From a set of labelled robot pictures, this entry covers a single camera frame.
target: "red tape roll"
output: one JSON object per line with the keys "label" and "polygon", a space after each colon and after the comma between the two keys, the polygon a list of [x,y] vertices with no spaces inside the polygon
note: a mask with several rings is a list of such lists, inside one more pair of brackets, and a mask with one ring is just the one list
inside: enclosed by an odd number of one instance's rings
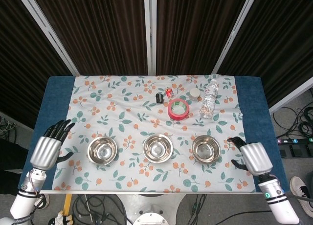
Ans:
{"label": "red tape roll", "polygon": [[168,105],[168,115],[175,121],[183,120],[189,113],[189,105],[185,100],[173,99]]}

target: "robotic arm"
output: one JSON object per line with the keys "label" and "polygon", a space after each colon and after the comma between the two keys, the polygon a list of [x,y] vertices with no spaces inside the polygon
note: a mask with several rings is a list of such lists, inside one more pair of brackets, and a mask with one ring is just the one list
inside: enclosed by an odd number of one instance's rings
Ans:
{"label": "robotic arm", "polygon": [[27,173],[10,209],[14,220],[3,218],[0,220],[0,225],[27,225],[28,221],[32,220],[34,203],[39,197],[46,179],[45,172],[50,170],[54,164],[65,161],[73,155],[73,153],[68,153],[64,157],[58,157],[61,145],[70,129],[75,125],[75,123],[68,125],[69,123],[70,120],[61,120],[48,128],[44,136],[39,138],[30,159],[34,168]]}
{"label": "robotic arm", "polygon": [[258,176],[259,187],[275,219],[281,224],[301,225],[298,216],[280,186],[279,180],[276,176],[269,174],[273,165],[262,143],[247,144],[239,137],[229,138],[227,141],[233,142],[242,152],[246,165],[239,164],[235,160],[231,160],[231,162],[237,168],[248,170],[252,175]]}

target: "plastic water bottle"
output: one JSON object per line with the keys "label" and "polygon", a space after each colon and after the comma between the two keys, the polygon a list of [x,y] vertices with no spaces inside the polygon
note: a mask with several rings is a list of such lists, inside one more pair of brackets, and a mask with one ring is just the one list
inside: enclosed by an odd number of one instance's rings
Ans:
{"label": "plastic water bottle", "polygon": [[204,99],[200,108],[200,116],[202,118],[208,119],[213,117],[217,91],[217,81],[212,79],[209,86],[205,89]]}

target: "dark curtain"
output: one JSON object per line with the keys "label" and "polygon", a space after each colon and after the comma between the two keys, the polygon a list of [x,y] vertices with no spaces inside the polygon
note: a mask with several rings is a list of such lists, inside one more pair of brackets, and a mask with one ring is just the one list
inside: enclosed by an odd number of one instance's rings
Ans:
{"label": "dark curtain", "polygon": [[261,77],[270,107],[313,77],[313,0],[255,0],[218,73]]}
{"label": "dark curtain", "polygon": [[144,0],[36,0],[78,71],[144,75]]}
{"label": "dark curtain", "polygon": [[210,74],[245,0],[157,0],[157,74]]}
{"label": "dark curtain", "polygon": [[21,0],[0,1],[0,111],[33,128],[48,78],[71,74]]}

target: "stainless steel bowl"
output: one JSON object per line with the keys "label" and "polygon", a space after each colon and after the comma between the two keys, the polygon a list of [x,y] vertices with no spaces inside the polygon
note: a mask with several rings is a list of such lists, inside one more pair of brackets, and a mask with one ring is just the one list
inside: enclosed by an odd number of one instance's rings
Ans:
{"label": "stainless steel bowl", "polygon": [[172,153],[172,142],[165,135],[151,135],[143,142],[143,154],[150,162],[165,162],[172,156]]}
{"label": "stainless steel bowl", "polygon": [[195,138],[192,143],[192,155],[203,164],[209,164],[217,161],[221,155],[218,141],[208,135],[201,135]]}
{"label": "stainless steel bowl", "polygon": [[107,165],[116,157],[116,142],[109,137],[97,137],[89,144],[87,154],[91,162],[98,165]]}

